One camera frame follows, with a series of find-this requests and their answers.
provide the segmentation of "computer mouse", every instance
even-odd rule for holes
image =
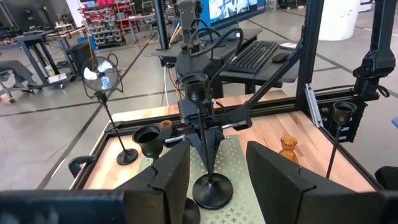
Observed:
[[[288,53],[279,53],[272,58],[272,62],[274,63],[284,63],[286,62],[287,58],[289,57],[290,54]]]

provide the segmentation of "gray floor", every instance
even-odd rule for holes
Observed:
[[[241,27],[265,27],[260,40],[298,40],[303,24],[304,10],[267,12],[244,21]],[[359,15],[357,28],[350,40],[319,42],[313,85],[324,88],[353,84],[351,71],[358,67],[369,48],[373,13]],[[398,34],[398,24],[394,26]],[[392,50],[398,53],[398,36],[392,37]],[[119,68],[127,72],[123,83],[124,93],[114,92],[109,103],[112,113],[138,110],[165,105],[162,101],[163,69],[159,59],[151,57],[159,46],[128,45],[104,50],[99,55],[114,53],[119,57]],[[61,59],[56,47],[50,48],[54,58]],[[20,60],[29,65],[19,50],[3,51],[0,60]],[[398,92],[396,72],[382,79],[381,84]],[[167,90],[173,90],[167,81]],[[284,85],[290,96],[295,94],[295,83]],[[242,95],[240,84],[224,86],[226,96]],[[176,104],[175,93],[169,93],[171,104]],[[356,140],[345,144],[346,148],[374,173],[380,166],[398,166],[396,146],[398,129],[391,119],[398,116],[397,94],[369,103]],[[73,177],[67,169],[68,161],[87,155],[105,124],[106,113],[95,100],[89,100],[80,82],[71,83],[65,89],[45,89],[36,95],[16,93],[16,104],[9,104],[3,96],[0,101],[0,189],[67,189]]]

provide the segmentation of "monitor screen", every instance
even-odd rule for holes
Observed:
[[[226,27],[265,10],[265,0],[204,0],[201,18],[212,27]]]

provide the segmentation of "green mat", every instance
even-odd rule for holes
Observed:
[[[164,148],[165,154],[170,149]],[[191,147],[190,180],[187,197],[192,198],[192,186],[195,181],[206,174],[197,150]],[[142,157],[139,171],[152,163],[152,159]],[[262,224],[265,223],[256,194],[251,185],[246,159],[241,150],[237,136],[228,136],[221,142],[215,164],[215,172],[227,176],[234,187],[232,201],[216,211],[200,209],[201,224]]]

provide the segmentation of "butcher block table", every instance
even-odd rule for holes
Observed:
[[[217,101],[224,106],[240,105],[250,96],[234,96],[217,99]],[[278,90],[267,93],[261,101],[278,100],[286,97],[283,91]],[[131,121],[170,114],[178,114],[177,105],[117,113],[113,115],[113,119],[115,121]],[[248,141],[257,141],[279,152],[282,150],[281,137],[290,135],[298,140],[295,153],[300,165],[319,175],[326,176],[333,145],[301,111],[261,116],[253,118],[252,123],[251,128],[243,131],[235,131],[233,128],[224,130],[225,136],[238,136],[245,156]],[[117,138],[109,139],[102,153],[98,156],[97,162],[84,184],[84,189],[114,189],[138,173],[139,163],[143,156],[141,149],[132,141],[131,136],[123,136],[122,140],[126,148],[138,150],[138,159],[127,166],[119,165],[116,162],[116,156],[122,151],[121,145]],[[375,191],[369,182],[339,152],[336,153],[330,179],[357,192]]]

